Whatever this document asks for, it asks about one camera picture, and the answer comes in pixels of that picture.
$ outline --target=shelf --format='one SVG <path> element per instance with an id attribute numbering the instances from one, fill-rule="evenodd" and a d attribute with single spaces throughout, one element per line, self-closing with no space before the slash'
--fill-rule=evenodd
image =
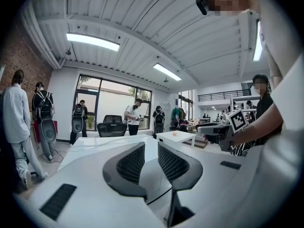
<path id="1" fill-rule="evenodd" d="M 256 112 L 256 109 L 243 109 L 242 112 Z"/>

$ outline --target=black hair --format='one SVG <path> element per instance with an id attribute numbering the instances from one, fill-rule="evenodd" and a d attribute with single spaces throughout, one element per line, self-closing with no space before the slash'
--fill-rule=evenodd
<path id="1" fill-rule="evenodd" d="M 138 101 L 140 104 L 142 104 L 142 103 L 143 103 L 143 100 L 142 100 L 142 99 L 140 99 L 140 98 L 137 98 L 137 99 L 136 99 L 136 101 Z"/>
<path id="2" fill-rule="evenodd" d="M 268 77 L 265 74 L 255 75 L 252 79 L 253 83 L 255 83 L 257 79 L 260 79 L 263 83 L 268 84 Z"/>
<path id="3" fill-rule="evenodd" d="M 24 72 L 19 69 L 14 73 L 13 79 L 11 81 L 11 84 L 19 84 L 21 85 L 24 79 Z"/>
<path id="4" fill-rule="evenodd" d="M 36 83 L 36 87 L 35 87 L 35 93 L 37 92 L 37 88 L 39 89 L 40 87 L 43 87 L 44 88 L 44 85 L 42 82 L 38 82 Z"/>

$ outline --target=white desk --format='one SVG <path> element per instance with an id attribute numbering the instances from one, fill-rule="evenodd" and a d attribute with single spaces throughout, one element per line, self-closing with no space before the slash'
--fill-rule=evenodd
<path id="1" fill-rule="evenodd" d="M 174 132 L 166 132 L 166 133 L 157 133 L 156 138 L 157 140 L 162 139 L 162 140 L 171 141 L 173 143 L 181 143 L 189 139 L 192 139 L 191 147 L 194 147 L 195 134 L 181 132 L 181 131 L 174 131 Z"/>
<path id="2" fill-rule="evenodd" d="M 157 140 L 145 134 L 135 136 L 111 137 L 111 138 L 78 138 L 73 147 L 68 149 L 58 170 L 70 162 L 101 151 L 113 149 L 122 145 L 145 142 L 145 161 L 151 161 L 158 157 Z"/>

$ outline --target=railing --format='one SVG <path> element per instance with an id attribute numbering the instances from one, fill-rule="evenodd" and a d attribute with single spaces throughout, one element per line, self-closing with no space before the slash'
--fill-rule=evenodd
<path id="1" fill-rule="evenodd" d="M 231 97 L 251 95 L 250 89 L 225 91 L 213 94 L 199 95 L 199 101 L 228 100 Z"/>

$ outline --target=white pants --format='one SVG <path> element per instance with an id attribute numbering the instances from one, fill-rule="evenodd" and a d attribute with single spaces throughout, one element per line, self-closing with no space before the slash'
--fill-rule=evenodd
<path id="1" fill-rule="evenodd" d="M 46 173 L 43 171 L 42 166 L 36 157 L 30 136 L 20 143 L 11 143 L 11 146 L 15 155 L 17 172 L 21 180 L 24 180 L 25 172 L 29 169 L 26 156 L 28 157 L 29 163 L 32 164 L 38 176 L 40 178 L 45 177 Z"/>

